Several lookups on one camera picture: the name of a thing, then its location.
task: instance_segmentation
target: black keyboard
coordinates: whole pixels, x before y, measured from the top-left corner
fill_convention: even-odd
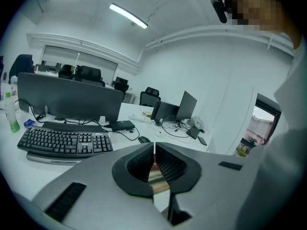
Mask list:
[[[113,151],[108,132],[63,132],[38,126],[28,128],[17,147],[62,158],[86,158]]]
[[[198,137],[198,134],[200,133],[200,130],[199,129],[197,129],[196,127],[192,127],[191,129],[189,129],[188,131],[187,131],[187,134],[189,135],[189,136],[191,136],[193,139],[195,139],[196,140],[196,138]]]

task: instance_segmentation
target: plastic bottle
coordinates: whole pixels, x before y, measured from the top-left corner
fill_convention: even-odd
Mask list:
[[[4,105],[5,105],[6,115],[8,117],[9,122],[10,122],[11,131],[13,133],[15,133],[20,129],[20,127],[19,127],[19,124],[18,124],[17,119],[16,119],[14,103],[13,103],[13,100],[11,98],[10,92],[5,93]]]
[[[17,95],[17,77],[11,77],[11,93],[12,95]]]

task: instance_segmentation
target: ceiling light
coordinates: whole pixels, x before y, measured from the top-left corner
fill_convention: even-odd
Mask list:
[[[110,9],[132,20],[134,23],[138,24],[143,29],[146,29],[148,27],[148,24],[146,24],[144,21],[142,21],[141,19],[136,17],[134,14],[130,13],[129,11],[123,9],[122,7],[114,3],[110,5]]]

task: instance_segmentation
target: window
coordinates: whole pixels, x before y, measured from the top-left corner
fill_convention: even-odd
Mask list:
[[[281,112],[257,100],[248,128],[234,154],[245,157],[252,148],[266,144],[277,126],[280,115]]]
[[[87,66],[100,69],[101,77],[106,84],[111,84],[117,64],[96,56],[88,55],[78,51],[46,46],[42,65],[39,65],[39,70],[54,71],[58,73],[63,65],[71,65],[73,67]]]

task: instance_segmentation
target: desk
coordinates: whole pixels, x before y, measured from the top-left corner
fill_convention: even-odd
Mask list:
[[[114,89],[114,87],[106,84],[106,88],[108,89]],[[136,98],[136,94],[132,91],[126,91],[126,95],[125,95],[125,99],[124,99],[124,103],[129,103],[129,104],[132,104],[134,102]]]
[[[59,77],[58,73],[53,73],[53,72],[50,72],[50,71],[34,71],[34,73],[38,74],[38,75],[51,76],[51,77],[56,77],[56,78]]]
[[[128,120],[129,117],[133,115],[136,118],[143,118],[142,112],[152,112],[152,110],[152,107],[122,103],[118,120]],[[21,129],[17,133],[12,133],[9,127],[9,122],[6,119],[5,112],[0,110],[0,170],[13,191],[18,192],[29,200],[32,200],[45,185],[69,170],[72,166],[43,164],[28,161],[26,159],[27,152],[18,149],[17,143],[26,130],[23,123],[31,116],[29,113],[19,109],[16,111],[16,117]],[[170,135],[167,135],[161,127],[155,126],[154,123],[144,123],[134,120],[131,121],[139,130],[140,136],[145,136],[150,141],[169,142],[194,150],[206,151],[205,146],[200,144],[198,140],[194,140],[191,137],[171,137]],[[171,127],[171,123],[166,122],[165,127]],[[158,131],[161,131],[166,135],[163,138],[157,137],[156,134]],[[167,131],[177,136],[186,136],[186,134],[182,131],[175,132],[174,129],[167,129]],[[135,138],[137,137],[137,131],[135,131],[133,134],[125,133],[125,135],[127,135],[129,138]],[[200,133],[200,136],[203,137],[209,145],[211,140],[210,134]],[[110,133],[110,138],[113,145],[113,150],[139,144],[138,140],[129,141],[123,135],[117,133]],[[166,191],[154,196],[155,205],[160,211],[164,210],[168,206],[168,195],[169,191]]]

